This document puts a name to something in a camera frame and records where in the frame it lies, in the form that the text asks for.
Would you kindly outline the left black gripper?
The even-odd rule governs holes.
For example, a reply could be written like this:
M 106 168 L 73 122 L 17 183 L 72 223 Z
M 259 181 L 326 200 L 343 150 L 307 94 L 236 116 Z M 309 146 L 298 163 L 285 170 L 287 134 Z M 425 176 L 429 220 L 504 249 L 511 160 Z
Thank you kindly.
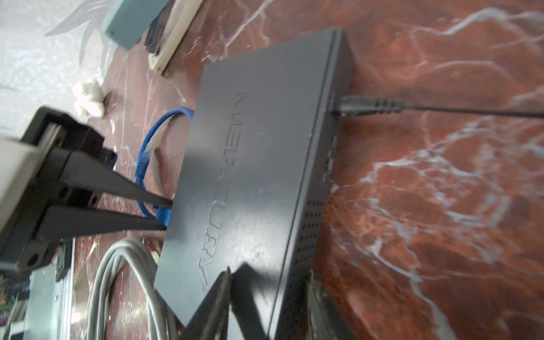
M 101 195 L 92 191 L 163 208 L 173 204 L 110 169 L 117 155 L 103 146 L 104 138 L 93 128 L 43 106 L 21 141 L 44 151 L 45 157 L 1 231 L 2 272 L 30 272 L 50 264 L 64 239 L 126 230 L 165 231 L 165 225 L 152 218 L 83 209 L 96 207 Z

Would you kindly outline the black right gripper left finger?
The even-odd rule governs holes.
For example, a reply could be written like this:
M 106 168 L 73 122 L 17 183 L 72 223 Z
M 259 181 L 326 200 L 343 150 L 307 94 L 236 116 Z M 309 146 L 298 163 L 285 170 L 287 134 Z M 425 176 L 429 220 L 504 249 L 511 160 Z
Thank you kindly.
M 229 267 L 212 285 L 180 339 L 228 338 L 229 310 L 231 303 L 232 274 Z

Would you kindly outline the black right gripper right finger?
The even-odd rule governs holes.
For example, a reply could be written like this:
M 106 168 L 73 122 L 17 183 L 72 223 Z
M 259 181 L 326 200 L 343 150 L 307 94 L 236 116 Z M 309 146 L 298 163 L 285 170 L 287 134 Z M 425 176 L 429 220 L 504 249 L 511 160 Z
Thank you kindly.
M 307 323 L 309 339 L 359 339 L 317 276 L 307 282 Z

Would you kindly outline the dark grey network switch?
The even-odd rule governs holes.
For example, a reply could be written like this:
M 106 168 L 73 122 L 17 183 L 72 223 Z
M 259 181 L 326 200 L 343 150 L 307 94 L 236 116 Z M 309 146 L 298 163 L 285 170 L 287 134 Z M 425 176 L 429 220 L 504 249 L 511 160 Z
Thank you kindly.
M 184 329 L 230 268 L 226 339 L 296 339 L 354 60 L 327 28 L 207 65 L 154 287 Z

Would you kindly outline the black power adapter with cable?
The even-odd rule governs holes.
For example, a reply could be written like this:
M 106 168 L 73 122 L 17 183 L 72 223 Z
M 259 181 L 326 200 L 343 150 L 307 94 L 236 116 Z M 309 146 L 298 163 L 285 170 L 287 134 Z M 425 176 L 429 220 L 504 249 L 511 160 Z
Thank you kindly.
M 474 114 L 480 116 L 499 116 L 510 118 L 537 118 L 543 119 L 542 111 L 514 111 L 467 109 L 440 106 L 424 106 L 406 104 L 397 99 L 386 99 L 372 96 L 344 96 L 336 104 L 333 113 L 341 117 L 373 116 L 378 114 L 401 113 L 403 111 L 436 111 L 442 113 Z

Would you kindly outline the white plush toy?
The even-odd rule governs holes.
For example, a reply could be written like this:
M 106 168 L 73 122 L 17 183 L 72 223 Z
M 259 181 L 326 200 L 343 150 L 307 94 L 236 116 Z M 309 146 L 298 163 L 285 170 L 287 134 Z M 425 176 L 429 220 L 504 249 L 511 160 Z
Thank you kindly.
M 72 87 L 75 96 L 74 108 L 79 117 L 102 118 L 106 114 L 105 96 L 96 79 L 77 82 Z

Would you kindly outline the grey phone slab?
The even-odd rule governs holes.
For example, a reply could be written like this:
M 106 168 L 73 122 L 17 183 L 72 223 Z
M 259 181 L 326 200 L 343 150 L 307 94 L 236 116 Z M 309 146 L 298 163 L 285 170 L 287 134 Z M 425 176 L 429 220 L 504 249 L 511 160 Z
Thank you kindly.
M 114 1 L 101 32 L 126 51 L 143 38 L 150 70 L 162 74 L 202 4 L 203 0 Z

